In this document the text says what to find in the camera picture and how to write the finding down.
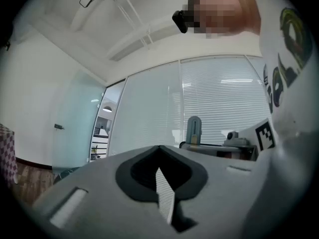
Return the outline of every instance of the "printed graphic on shirt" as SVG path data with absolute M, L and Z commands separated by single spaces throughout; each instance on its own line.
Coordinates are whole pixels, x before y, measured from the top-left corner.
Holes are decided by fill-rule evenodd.
M 268 70 L 267 70 L 267 65 L 266 64 L 264 66 L 264 84 L 265 84 L 265 86 L 268 85 Z
M 276 67 L 273 72 L 273 97 L 274 105 L 279 107 L 282 102 L 282 93 L 284 92 L 284 85 L 281 79 L 279 69 Z
M 267 89 L 267 99 L 268 99 L 268 104 L 269 104 L 269 109 L 270 113 L 273 113 L 273 93 L 271 93 L 271 87 L 269 86 Z
M 287 87 L 289 88 L 290 85 L 297 78 L 297 74 L 294 72 L 294 70 L 291 67 L 288 67 L 288 68 L 284 67 L 284 65 L 281 62 L 279 54 L 278 54 L 278 66 L 279 66 L 279 71 L 280 71 L 281 75 L 283 76 L 283 78 L 287 84 Z
M 282 10 L 280 29 L 284 34 L 287 49 L 297 61 L 300 69 L 303 69 L 313 50 L 310 31 L 301 20 L 300 14 L 292 8 Z
M 275 147 L 274 136 L 271 131 L 269 122 L 266 122 L 260 127 L 256 128 L 256 135 L 258 138 L 260 150 Z

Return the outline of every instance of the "checkered fabric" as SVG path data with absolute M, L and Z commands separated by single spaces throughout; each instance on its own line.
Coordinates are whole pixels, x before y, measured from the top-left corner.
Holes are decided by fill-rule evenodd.
M 4 180 L 11 186 L 17 174 L 14 152 L 14 132 L 0 124 L 0 171 Z

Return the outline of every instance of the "door handle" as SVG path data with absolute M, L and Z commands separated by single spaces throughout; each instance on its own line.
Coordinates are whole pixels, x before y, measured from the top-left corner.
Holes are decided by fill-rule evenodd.
M 63 126 L 58 125 L 58 124 L 54 124 L 54 128 L 56 128 L 56 129 L 65 129 Z

